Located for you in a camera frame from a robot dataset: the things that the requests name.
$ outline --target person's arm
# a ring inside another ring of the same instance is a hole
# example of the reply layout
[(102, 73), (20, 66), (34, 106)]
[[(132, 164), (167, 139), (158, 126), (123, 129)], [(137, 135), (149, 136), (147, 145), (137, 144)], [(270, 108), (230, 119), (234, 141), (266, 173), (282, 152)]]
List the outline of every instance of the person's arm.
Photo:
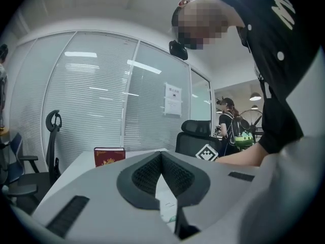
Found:
[(226, 116), (225, 115), (220, 115), (219, 117), (219, 125), (220, 125), (220, 134), (222, 137), (226, 137), (227, 135), (227, 126), (225, 125), (225, 119)]
[(220, 157), (215, 160), (217, 163), (227, 163), (232, 165), (260, 166), (262, 160), (269, 153), (259, 144), (256, 143), (250, 148), (226, 157)]
[(226, 135), (227, 135), (227, 127), (226, 127), (225, 123), (220, 124), (220, 130), (221, 130), (220, 135), (222, 137), (226, 137)]

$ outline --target person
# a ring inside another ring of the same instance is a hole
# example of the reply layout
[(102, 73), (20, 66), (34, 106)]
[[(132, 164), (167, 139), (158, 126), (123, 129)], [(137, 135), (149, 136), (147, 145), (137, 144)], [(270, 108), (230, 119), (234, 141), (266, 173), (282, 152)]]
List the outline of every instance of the person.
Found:
[(219, 117), (219, 125), (221, 129), (221, 136), (222, 136), (222, 148), (221, 148), (221, 157), (229, 156), (235, 153), (239, 153), (238, 148), (235, 145), (230, 144), (229, 137), (231, 136), (232, 132), (232, 121), (233, 118), (239, 116), (238, 110), (235, 108), (235, 104), (232, 99), (224, 98), (221, 102), (221, 111), (223, 114)]
[(0, 46), (0, 78), (1, 79), (7, 76), (5, 68), (3, 66), (3, 63), (5, 62), (7, 55), (8, 55), (8, 46), (6, 44), (3, 44)]
[(3, 66), (8, 55), (8, 46), (3, 44), (0, 46), (0, 129), (3, 129), (3, 114), (2, 111), (6, 103), (6, 91), (7, 91), (7, 73)]
[(201, 49), (220, 38), (230, 26), (237, 28), (242, 45), (255, 62), (264, 95), (258, 143), (216, 162), (259, 166), (263, 158), (279, 152), (303, 136), (287, 98), (321, 53), (315, 25), (307, 8), (297, 0), (181, 0), (172, 16), (177, 41)]

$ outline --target red book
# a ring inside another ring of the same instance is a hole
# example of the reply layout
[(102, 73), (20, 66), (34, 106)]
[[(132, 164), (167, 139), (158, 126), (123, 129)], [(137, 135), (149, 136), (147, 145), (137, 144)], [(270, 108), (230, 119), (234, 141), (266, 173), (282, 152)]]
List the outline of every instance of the red book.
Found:
[(124, 148), (96, 147), (93, 151), (96, 167), (125, 159)]

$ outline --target gray device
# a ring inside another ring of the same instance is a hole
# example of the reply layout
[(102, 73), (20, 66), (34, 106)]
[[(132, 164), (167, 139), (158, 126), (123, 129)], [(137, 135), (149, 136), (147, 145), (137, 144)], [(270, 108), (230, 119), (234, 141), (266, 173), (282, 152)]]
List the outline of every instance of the gray device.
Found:
[[(264, 243), (286, 232), (313, 199), (324, 140), (302, 138), (259, 168), (143, 154), (80, 175), (42, 203), (34, 220), (14, 210), (37, 238), (56, 243)], [(174, 233), (154, 197), (161, 174), (177, 198)]]

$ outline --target white desk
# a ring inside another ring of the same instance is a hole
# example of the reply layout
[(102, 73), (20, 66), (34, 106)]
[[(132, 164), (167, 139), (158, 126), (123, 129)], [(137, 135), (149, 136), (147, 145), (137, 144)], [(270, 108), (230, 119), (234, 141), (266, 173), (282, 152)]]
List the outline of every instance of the white desk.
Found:
[[(155, 152), (155, 151), (168, 151), (168, 150), (163, 148), (163, 149), (154, 149), (154, 150), (146, 150), (146, 151), (126, 152), (125, 157), (131, 158), (134, 156)], [(41, 201), (38, 207), (40, 207), (47, 198), (49, 198), (51, 195), (56, 193), (58, 190), (66, 186), (68, 183), (72, 182), (81, 174), (93, 168), (95, 168), (95, 159), (94, 159), (93, 151), (83, 152), (59, 177), (59, 179), (55, 182), (55, 184), (44, 196), (43, 200)], [(176, 215), (177, 199), (169, 189), (162, 175), (160, 175), (160, 178), (157, 182), (156, 199), (160, 200), (161, 218), (163, 221), (168, 223), (170, 219)], [(168, 223), (168, 226), (172, 231), (174, 231), (175, 221)]]
[[(134, 156), (138, 156), (150, 152), (155, 152), (155, 151), (168, 151), (168, 150), (163, 148), (163, 149), (154, 149), (154, 150), (147, 150), (147, 151), (126, 152), (125, 158), (130, 158), (130, 157), (134, 157)], [(58, 190), (66, 186), (68, 183), (72, 182), (74, 179), (78, 178), (80, 175), (93, 168), (95, 168), (95, 159), (94, 159), (93, 151), (82, 152), (81, 155), (78, 156), (75, 159), (75, 161), (73, 161), (73, 163), (63, 172), (63, 174), (59, 177), (59, 179), (55, 182), (55, 184), (44, 196), (43, 200), (40, 202), (39, 205), (41, 205), (47, 198), (49, 198)]]

